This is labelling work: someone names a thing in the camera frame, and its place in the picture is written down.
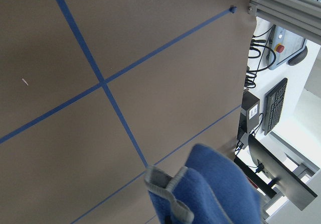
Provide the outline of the blue towel with grey trim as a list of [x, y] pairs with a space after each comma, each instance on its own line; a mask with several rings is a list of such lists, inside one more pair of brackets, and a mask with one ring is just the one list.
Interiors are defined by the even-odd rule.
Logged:
[[244, 172], [195, 144], [173, 177], [149, 166], [144, 182], [160, 223], [261, 223], [261, 196]]

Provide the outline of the black computer monitor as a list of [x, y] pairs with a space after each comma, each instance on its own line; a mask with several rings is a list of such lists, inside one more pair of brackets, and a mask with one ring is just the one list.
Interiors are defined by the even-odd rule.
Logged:
[[304, 210], [316, 198], [317, 194], [291, 172], [255, 137], [248, 137], [248, 146], [252, 161], [256, 166], [263, 166], [263, 171], [269, 176], [272, 184], [276, 184], [298, 209]]

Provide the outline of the teach pendant with red button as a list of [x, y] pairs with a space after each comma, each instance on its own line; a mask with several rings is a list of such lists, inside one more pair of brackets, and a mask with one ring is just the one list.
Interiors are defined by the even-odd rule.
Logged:
[[276, 26], [269, 38], [269, 47], [275, 52], [276, 58], [273, 53], [266, 57], [269, 69], [274, 70], [285, 63], [289, 66], [300, 63], [308, 53], [306, 43], [306, 38]]

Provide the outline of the black keyboard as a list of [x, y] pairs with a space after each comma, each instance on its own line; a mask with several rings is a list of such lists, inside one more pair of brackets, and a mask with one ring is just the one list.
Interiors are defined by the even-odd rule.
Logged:
[[264, 135], [269, 134], [279, 123], [288, 79], [282, 79], [265, 95]]

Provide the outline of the aluminium frame post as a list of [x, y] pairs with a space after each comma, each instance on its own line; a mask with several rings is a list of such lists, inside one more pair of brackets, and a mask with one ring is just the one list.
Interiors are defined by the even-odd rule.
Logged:
[[248, 13], [320, 44], [320, 2], [249, 0]]

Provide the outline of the black power adapter box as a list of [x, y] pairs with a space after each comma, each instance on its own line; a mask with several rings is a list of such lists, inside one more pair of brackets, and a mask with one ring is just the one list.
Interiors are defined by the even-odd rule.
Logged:
[[246, 133], [250, 133], [259, 125], [260, 99], [247, 91], [243, 94], [239, 127]]

